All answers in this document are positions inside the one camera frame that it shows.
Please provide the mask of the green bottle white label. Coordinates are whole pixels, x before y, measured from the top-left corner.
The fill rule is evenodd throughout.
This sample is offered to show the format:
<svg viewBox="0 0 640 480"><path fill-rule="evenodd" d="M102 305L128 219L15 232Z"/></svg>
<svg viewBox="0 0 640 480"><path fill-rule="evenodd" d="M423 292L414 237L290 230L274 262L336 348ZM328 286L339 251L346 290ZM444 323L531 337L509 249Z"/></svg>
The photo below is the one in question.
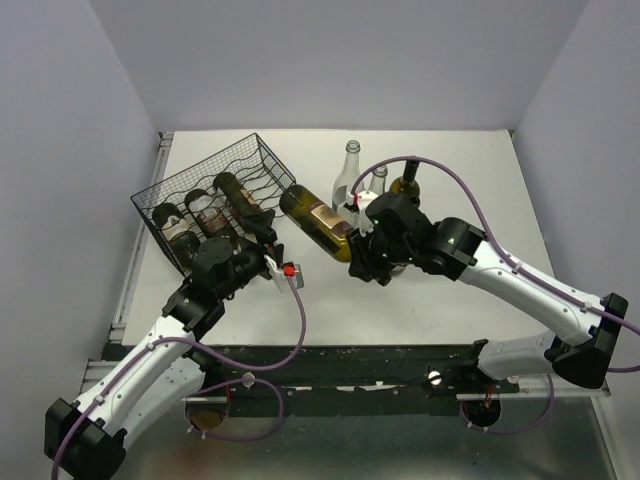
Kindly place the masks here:
<svg viewBox="0 0 640 480"><path fill-rule="evenodd" d="M200 240L180 209L173 203L159 204L152 211L152 220L169 244L169 248L184 271L190 272L198 253Z"/></svg>

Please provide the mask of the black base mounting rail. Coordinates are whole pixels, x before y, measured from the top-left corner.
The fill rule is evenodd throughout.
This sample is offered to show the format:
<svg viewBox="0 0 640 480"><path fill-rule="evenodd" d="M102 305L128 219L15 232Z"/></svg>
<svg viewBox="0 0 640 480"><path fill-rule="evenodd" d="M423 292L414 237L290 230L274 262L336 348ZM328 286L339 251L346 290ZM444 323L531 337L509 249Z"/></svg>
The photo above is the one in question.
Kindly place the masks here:
<svg viewBox="0 0 640 480"><path fill-rule="evenodd" d="M490 381L474 369L471 345L304 346L286 365L242 383L245 365L271 366L289 346L224 349L233 365L208 360L205 384L225 382L222 401L233 417L258 418L283 412L297 417L455 416L458 399L492 398L518 392L505 380Z"/></svg>

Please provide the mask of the green bottle brown label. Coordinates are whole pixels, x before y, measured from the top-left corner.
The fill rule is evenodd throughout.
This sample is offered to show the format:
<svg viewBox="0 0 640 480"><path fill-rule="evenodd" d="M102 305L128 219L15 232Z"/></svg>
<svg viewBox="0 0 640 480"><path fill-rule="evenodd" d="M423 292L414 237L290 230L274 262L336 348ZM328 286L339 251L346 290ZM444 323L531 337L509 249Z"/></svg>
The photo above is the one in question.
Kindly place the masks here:
<svg viewBox="0 0 640 480"><path fill-rule="evenodd" d="M236 230L206 190L197 188L189 191L184 203L206 238L223 238L233 246L237 245L239 236Z"/></svg>

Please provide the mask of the short clear glass bottle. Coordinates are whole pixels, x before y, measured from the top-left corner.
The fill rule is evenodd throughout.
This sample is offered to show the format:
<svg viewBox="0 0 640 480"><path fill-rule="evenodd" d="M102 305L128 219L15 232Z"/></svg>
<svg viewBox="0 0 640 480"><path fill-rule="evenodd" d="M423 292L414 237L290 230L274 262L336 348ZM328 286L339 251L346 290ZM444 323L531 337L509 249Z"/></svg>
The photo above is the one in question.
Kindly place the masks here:
<svg viewBox="0 0 640 480"><path fill-rule="evenodd" d="M386 190L386 179L388 175L388 168L386 165L376 167L372 171L371 180L368 190L376 195L382 195Z"/></svg>

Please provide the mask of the tall clear glass bottle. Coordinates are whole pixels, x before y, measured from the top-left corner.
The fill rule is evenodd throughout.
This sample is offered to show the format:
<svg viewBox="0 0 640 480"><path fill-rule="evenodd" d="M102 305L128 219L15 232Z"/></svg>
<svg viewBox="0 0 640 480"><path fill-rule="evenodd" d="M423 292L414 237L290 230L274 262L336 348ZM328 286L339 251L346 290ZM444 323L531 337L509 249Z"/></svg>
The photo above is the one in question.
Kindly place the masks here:
<svg viewBox="0 0 640 480"><path fill-rule="evenodd" d="M347 193L350 191L355 180L360 175L359 153L360 143L357 140L349 140L346 144L345 160L339 175L333 184L332 208L342 216L349 224L353 225L356 215L345 207Z"/></svg>

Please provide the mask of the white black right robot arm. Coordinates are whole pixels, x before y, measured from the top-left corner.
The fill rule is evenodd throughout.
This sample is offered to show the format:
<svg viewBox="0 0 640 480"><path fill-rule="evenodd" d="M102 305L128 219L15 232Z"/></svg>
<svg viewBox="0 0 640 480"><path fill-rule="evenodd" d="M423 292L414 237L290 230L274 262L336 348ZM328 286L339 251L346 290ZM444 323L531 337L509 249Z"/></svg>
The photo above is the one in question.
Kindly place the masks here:
<svg viewBox="0 0 640 480"><path fill-rule="evenodd" d="M349 274L385 286L395 267L413 265L488 292L537 320L541 334L474 344L460 379L480 392L494 381L517 375L554 373L586 389L599 389L615 350L627 301L598 297L520 261L490 243L483 230L455 217L431 222L405 194L349 195L346 208L357 215L348 236Z"/></svg>

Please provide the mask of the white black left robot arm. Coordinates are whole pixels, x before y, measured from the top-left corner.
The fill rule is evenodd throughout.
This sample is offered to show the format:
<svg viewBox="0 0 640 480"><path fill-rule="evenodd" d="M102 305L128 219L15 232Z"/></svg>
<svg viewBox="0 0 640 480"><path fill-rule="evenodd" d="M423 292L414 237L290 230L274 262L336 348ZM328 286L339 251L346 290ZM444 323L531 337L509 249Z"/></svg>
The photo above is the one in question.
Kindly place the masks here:
<svg viewBox="0 0 640 480"><path fill-rule="evenodd" d="M44 453L52 478L110 479L139 436L179 400L214 393L222 380L201 344L225 313L225 304L254 278L286 285L283 247L272 227L273 210L243 217L254 240L234 248L210 238L198 250L190 275L170 296L143 339L98 383L72 402L57 399L45 414Z"/></svg>

